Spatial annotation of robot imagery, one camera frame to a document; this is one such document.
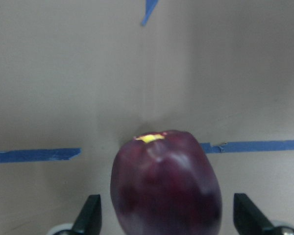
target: yellow spot on apple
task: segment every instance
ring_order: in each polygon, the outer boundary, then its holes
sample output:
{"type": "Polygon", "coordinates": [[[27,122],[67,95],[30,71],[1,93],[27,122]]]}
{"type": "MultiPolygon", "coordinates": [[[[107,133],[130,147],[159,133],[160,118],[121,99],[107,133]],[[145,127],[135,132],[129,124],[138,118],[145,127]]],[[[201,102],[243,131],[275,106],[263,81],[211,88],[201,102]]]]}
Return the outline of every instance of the yellow spot on apple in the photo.
{"type": "Polygon", "coordinates": [[[144,141],[145,143],[149,143],[149,142],[156,141],[156,140],[163,140],[164,138],[165,137],[160,134],[154,134],[154,135],[149,134],[149,135],[145,135],[145,136],[139,136],[135,140],[144,141]]]}

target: blue painter's tape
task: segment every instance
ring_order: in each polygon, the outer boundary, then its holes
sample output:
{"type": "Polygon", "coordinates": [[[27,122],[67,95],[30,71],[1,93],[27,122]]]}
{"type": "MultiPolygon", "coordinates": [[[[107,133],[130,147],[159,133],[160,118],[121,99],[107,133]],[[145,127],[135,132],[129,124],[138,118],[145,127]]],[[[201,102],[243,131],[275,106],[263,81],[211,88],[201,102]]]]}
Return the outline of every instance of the blue painter's tape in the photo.
{"type": "Polygon", "coordinates": [[[227,142],[215,146],[211,146],[210,143],[201,143],[200,145],[207,154],[294,150],[294,140],[227,142]]]}
{"type": "Polygon", "coordinates": [[[142,26],[145,26],[147,24],[147,21],[152,14],[154,8],[156,7],[159,0],[146,0],[146,13],[145,17],[142,21],[142,26]]]}
{"type": "Polygon", "coordinates": [[[0,152],[0,163],[69,160],[81,153],[80,148],[13,150],[0,152]]]}

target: beige wall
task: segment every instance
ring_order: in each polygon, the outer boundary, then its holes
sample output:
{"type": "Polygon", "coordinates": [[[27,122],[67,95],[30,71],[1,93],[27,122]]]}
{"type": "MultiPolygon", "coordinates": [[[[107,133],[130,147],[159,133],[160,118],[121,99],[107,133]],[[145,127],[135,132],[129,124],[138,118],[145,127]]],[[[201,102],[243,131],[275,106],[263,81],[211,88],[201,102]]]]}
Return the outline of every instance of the beige wall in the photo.
{"type": "MultiPolygon", "coordinates": [[[[0,164],[0,235],[45,235],[109,196],[121,143],[180,129],[201,142],[294,139],[294,0],[0,0],[0,150],[82,147],[68,162],[0,164]]],[[[294,224],[294,151],[209,155],[223,195],[294,224]]]]}

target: dark red apple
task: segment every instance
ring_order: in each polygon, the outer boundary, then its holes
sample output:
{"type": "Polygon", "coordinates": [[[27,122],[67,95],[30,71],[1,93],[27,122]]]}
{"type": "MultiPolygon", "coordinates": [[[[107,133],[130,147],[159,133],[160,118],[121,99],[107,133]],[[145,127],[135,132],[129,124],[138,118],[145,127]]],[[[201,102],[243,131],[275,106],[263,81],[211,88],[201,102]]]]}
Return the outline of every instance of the dark red apple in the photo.
{"type": "Polygon", "coordinates": [[[221,193],[200,144],[188,132],[146,133],[123,145],[111,199],[127,235],[216,235],[221,193]]]}

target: blue tape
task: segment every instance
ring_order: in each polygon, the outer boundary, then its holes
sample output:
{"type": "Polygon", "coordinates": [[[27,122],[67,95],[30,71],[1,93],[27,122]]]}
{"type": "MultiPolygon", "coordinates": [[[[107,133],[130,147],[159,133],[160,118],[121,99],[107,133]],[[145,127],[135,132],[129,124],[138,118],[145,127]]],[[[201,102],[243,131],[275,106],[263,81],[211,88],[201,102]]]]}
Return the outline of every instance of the blue tape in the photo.
{"type": "Polygon", "coordinates": [[[147,21],[152,14],[154,8],[156,7],[159,0],[146,0],[146,13],[145,17],[142,21],[142,26],[145,26],[147,24],[147,21]]]}
{"type": "Polygon", "coordinates": [[[201,143],[200,145],[205,153],[239,153],[294,150],[294,140],[227,142],[215,146],[211,146],[210,143],[201,143]]]}
{"type": "Polygon", "coordinates": [[[0,163],[69,160],[81,153],[80,148],[13,150],[0,152],[0,163]]]}

